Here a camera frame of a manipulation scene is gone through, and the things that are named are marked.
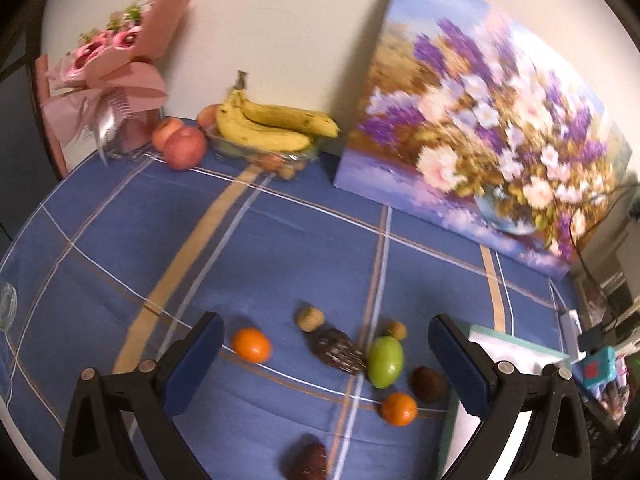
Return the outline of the teal plastic toy box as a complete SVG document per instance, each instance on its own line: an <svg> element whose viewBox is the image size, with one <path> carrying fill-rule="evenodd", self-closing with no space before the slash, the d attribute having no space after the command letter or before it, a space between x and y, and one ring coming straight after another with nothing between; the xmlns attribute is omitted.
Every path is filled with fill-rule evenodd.
<svg viewBox="0 0 640 480"><path fill-rule="evenodd" d="M582 383L588 389L598 388L612 382L616 377L616 354L611 346L605 346L586 356L580 362Z"/></svg>

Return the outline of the black charger adapter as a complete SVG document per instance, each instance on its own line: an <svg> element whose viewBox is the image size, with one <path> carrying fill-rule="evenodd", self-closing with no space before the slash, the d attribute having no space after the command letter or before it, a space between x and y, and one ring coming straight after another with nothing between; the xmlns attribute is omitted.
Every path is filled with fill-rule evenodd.
<svg viewBox="0 0 640 480"><path fill-rule="evenodd" d="M596 325L585 330L577 337L580 352L593 353L602 347L606 330L602 325Z"/></svg>

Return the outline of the orange tangerine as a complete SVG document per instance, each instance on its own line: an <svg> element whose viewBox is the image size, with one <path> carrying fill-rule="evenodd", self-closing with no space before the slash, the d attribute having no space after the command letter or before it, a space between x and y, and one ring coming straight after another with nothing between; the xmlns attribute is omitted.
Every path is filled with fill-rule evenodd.
<svg viewBox="0 0 640 480"><path fill-rule="evenodd" d="M272 353L269 338L254 327L238 330L232 336L231 348L240 359L254 364L267 362Z"/></svg>
<svg viewBox="0 0 640 480"><path fill-rule="evenodd" d="M380 414L390 426L405 427L416 419L418 404L407 393L394 392L382 402Z"/></svg>

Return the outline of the blue plaid tablecloth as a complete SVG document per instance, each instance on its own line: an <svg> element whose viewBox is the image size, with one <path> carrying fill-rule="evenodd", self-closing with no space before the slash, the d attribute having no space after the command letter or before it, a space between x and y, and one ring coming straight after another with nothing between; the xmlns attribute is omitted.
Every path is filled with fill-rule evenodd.
<svg viewBox="0 0 640 480"><path fill-rule="evenodd" d="M177 420L215 479L280 478L309 439L337 479L436 469L445 404L386 424L368 382L308 350L294 322L302 304L358 344L405 324L408 368L434 364L426 328L440 312L563 348L559 314L577 304L569 280L338 190L336 166L322 157L280 181L213 155L183 172L155 156L90 157L35 209L1 266L18 300L1 337L1 396L47 471L58 470L80 372L110 372L135 342L152 359L205 311L272 345L264 365L221 351Z"/></svg>

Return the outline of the dark brown avocado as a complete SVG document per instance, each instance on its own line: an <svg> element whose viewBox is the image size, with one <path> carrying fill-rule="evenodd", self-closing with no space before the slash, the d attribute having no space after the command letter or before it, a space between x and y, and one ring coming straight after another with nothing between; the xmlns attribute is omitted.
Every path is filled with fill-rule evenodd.
<svg viewBox="0 0 640 480"><path fill-rule="evenodd" d="M357 375L367 369L364 354L349 336L334 327L322 328L316 333L311 351L323 364L349 375Z"/></svg>

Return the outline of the green lime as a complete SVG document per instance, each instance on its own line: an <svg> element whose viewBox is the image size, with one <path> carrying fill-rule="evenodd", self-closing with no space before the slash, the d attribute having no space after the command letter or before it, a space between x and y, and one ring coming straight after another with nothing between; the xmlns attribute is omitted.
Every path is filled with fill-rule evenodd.
<svg viewBox="0 0 640 480"><path fill-rule="evenodd" d="M367 376L374 388L393 385L404 367L405 355L400 342L392 336L379 336L371 344Z"/></svg>

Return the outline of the small yellow-brown fruit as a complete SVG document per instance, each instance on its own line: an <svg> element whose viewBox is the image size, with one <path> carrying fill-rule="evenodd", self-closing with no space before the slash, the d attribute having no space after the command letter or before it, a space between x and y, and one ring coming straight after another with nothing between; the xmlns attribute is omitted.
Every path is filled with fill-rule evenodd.
<svg viewBox="0 0 640 480"><path fill-rule="evenodd" d="M408 330L404 323L399 321L390 321L385 326L385 335L390 336L397 341L403 341L408 336Z"/></svg>

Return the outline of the glass cup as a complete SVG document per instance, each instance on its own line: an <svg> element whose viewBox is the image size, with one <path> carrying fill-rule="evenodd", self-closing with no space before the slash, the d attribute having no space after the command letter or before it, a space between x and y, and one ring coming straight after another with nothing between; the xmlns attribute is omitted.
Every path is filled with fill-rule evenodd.
<svg viewBox="0 0 640 480"><path fill-rule="evenodd" d="M6 281L0 282L0 330L6 332L13 324L17 310L17 292Z"/></svg>

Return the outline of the small brown kiwi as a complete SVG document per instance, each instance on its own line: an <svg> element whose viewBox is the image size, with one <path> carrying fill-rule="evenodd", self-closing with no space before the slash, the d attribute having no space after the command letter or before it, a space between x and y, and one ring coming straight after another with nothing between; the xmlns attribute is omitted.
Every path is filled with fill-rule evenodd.
<svg viewBox="0 0 640 480"><path fill-rule="evenodd" d="M296 325L304 333L310 334L321 328L326 322L324 313L316 307L303 307L296 316Z"/></svg>

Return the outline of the red apple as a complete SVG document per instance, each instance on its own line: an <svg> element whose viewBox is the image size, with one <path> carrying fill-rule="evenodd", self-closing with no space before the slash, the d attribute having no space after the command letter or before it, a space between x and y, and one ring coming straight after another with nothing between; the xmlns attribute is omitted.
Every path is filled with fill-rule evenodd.
<svg viewBox="0 0 640 480"><path fill-rule="evenodd" d="M164 144L163 158L173 170L187 170L198 166L206 154L207 141L200 129L183 126Z"/></svg>
<svg viewBox="0 0 640 480"><path fill-rule="evenodd" d="M183 127L183 121L175 117L166 117L152 133L152 144L158 152L164 150L168 139Z"/></svg>

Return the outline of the flower painting canvas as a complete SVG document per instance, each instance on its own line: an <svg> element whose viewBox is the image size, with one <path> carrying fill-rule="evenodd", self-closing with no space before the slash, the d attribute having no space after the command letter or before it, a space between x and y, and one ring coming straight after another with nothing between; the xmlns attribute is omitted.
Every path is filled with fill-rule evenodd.
<svg viewBox="0 0 640 480"><path fill-rule="evenodd" d="M390 0L335 184L567 274L631 147L558 52L484 0Z"/></svg>

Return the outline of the pink flower bouquet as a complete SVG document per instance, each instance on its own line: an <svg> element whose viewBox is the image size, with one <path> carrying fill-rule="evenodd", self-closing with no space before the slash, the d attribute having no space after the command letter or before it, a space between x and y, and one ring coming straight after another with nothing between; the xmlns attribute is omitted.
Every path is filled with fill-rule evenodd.
<svg viewBox="0 0 640 480"><path fill-rule="evenodd" d="M191 0L149 0L112 13L50 67L38 58L39 107L60 148L85 132L100 154L129 119L160 110L167 89L156 62L166 53Z"/></svg>

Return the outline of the white power strip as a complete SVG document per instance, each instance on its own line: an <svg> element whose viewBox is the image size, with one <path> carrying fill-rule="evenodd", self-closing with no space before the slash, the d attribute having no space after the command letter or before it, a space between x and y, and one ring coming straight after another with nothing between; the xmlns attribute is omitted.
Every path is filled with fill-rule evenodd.
<svg viewBox="0 0 640 480"><path fill-rule="evenodd" d="M570 356L570 362L579 362L585 353L579 349L578 337L582 334L579 316L576 310L566 310L560 315L560 326L564 338L565 352Z"/></svg>

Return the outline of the banana bunch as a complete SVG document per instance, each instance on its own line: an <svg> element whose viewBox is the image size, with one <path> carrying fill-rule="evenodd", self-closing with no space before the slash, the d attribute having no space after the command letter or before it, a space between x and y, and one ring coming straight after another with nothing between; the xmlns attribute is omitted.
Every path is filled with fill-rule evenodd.
<svg viewBox="0 0 640 480"><path fill-rule="evenodd" d="M234 86L217 107L216 127L227 141L258 151L298 153L317 138L338 137L340 128L326 113L251 101L246 80L247 73L239 70Z"/></svg>

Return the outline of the dark round passion fruit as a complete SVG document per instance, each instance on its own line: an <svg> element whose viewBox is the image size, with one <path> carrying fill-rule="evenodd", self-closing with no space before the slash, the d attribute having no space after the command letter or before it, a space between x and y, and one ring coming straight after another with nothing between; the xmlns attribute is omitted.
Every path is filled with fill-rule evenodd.
<svg viewBox="0 0 640 480"><path fill-rule="evenodd" d="M409 387L421 402L438 402L448 391L446 377L427 366L418 366L409 376Z"/></svg>

